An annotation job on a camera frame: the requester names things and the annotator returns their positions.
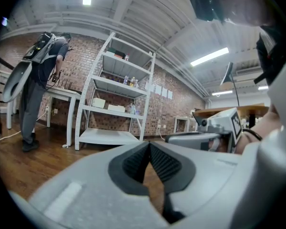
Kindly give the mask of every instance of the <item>person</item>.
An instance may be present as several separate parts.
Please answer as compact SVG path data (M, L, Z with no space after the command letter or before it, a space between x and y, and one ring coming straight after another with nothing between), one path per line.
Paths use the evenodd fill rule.
M236 25L261 28L256 49L263 73L255 83L266 79L267 84L278 75L286 62L286 0L190 0L198 19L219 20ZM281 127L280 117L273 104L263 119L251 130L261 137ZM256 142L250 133L244 132L236 145L236 153L242 154L246 145Z
M38 112L42 101L42 96L46 91L48 78L55 67L56 79L59 78L62 62L69 49L71 36L62 33L49 51L49 55L57 55L46 59L42 64L32 63L32 72L28 77L20 101L20 129L23 139L23 152L29 152L39 147L33 129L38 118Z

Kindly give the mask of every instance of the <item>black shoe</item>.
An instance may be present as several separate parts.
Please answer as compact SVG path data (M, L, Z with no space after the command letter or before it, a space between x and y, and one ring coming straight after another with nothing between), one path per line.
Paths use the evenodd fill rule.
M33 140L31 144L27 143L26 141L23 141L22 150L23 152L29 152L38 147L39 147L39 142L37 140Z

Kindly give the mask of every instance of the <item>paper on wall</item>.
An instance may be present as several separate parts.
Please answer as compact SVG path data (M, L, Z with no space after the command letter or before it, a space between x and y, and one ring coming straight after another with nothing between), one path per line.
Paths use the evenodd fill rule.
M162 96L167 97L167 89L166 88L162 88Z
M155 85L151 85L150 91L153 92L154 88L155 88ZM145 90L147 90L147 89L148 89L148 82L145 83Z
M161 95L161 89L162 89L161 86L156 85L156 91L155 91L155 93Z
M170 90L168 90L168 95L167 95L167 97L168 97L169 99L173 99L173 92L170 91Z

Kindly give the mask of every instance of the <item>gray pants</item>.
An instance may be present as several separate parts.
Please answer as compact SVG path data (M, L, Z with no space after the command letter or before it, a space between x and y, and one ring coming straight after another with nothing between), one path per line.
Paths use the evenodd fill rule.
M31 133L38 118L38 112L45 89L29 77L23 87L20 102L20 128L24 141L32 143Z

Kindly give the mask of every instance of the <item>white shelving unit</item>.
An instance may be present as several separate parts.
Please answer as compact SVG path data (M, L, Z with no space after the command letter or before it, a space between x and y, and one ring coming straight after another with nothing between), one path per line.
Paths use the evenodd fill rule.
M82 96L80 99L80 104L78 107L78 112L76 116L76 127L75 127L75 149L79 150L79 143L95 143L95 144L106 144L106 145L124 145L124 144L130 144L137 141L142 141L144 136L144 130L146 125L146 118L147 118L147 112L148 112L148 104L149 104L149 98L150 98L150 89L151 85L153 83L153 69L154 69L154 63L156 54L149 54L146 51L128 43L125 42L119 38L114 37L115 33L111 33L104 45L102 46L101 50L99 51L98 55L95 58L95 61L92 65L92 68L90 69L90 72L88 74L88 77L86 79ZM110 53L105 52L107 45L111 40L114 40L116 43L123 43L128 48L135 49L139 51L138 53L141 53L145 58L148 57L149 61L152 61L151 67L149 70L144 69L143 67L136 65L132 62L126 61L124 59L118 58ZM103 77L100 77L97 75L93 75L93 72L98 64L98 62L103 63L101 72L111 74L114 76L118 76L121 78L124 78L126 75L129 76L129 79L132 77L135 77L138 79L138 81L141 81L145 77L149 77L148 80L148 87L147 91L137 89L135 87L130 87L128 85L115 82ZM89 105L85 105L85 99L86 94L88 91L89 84L91 81L94 82L94 91L91 96L91 100ZM139 97L146 97L145 102L145 108L144 108L144 114L143 115L136 115L136 114L128 114L128 113L122 113L117 111L112 111L108 109L101 109L92 107L92 99L95 90L103 91L111 94L116 94L123 97L128 97L131 99L137 99ZM116 116L123 116L131 119L136 119L138 121L139 127L140 127L140 138L139 140L134 137L127 131L113 131L113 130L101 130L97 128L89 128L88 125L85 127L85 131L80 135L80 129L81 129L81 121L82 121L82 113L84 110L88 111L88 116L90 115L90 111L92 112L98 112L103 113L107 115L116 115Z

